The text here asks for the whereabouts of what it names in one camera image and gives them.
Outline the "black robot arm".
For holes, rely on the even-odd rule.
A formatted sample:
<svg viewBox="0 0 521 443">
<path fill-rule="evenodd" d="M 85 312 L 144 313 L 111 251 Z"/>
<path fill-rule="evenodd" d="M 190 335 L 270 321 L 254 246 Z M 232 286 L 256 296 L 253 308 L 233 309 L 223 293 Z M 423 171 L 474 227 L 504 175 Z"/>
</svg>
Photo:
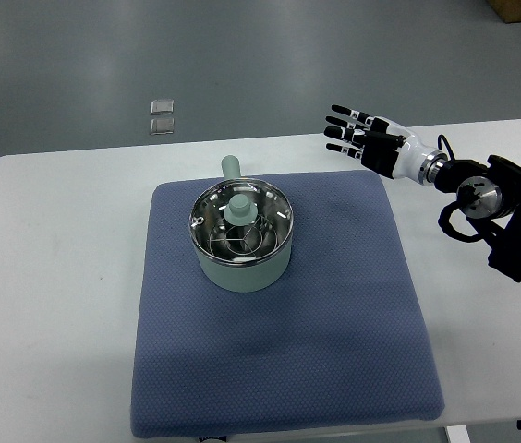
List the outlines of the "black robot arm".
<svg viewBox="0 0 521 443">
<path fill-rule="evenodd" d="M 497 155 L 487 165 L 458 160 L 445 135 L 437 145 L 449 160 L 431 170 L 434 186 L 455 194 L 440 213 L 440 228 L 463 243 L 486 242 L 488 265 L 521 282 L 521 166 Z"/>
</svg>

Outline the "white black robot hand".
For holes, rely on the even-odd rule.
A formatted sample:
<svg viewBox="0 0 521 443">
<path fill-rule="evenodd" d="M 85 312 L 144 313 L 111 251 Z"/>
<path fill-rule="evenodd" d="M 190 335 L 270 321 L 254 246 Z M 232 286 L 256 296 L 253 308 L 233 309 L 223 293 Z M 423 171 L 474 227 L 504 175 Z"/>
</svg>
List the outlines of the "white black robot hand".
<svg viewBox="0 0 521 443">
<path fill-rule="evenodd" d="M 430 186 L 449 160 L 447 154 L 425 145 L 416 133 L 392 120 L 338 104 L 331 109 L 324 135 L 332 141 L 326 149 L 358 160 L 376 174 Z"/>
</svg>

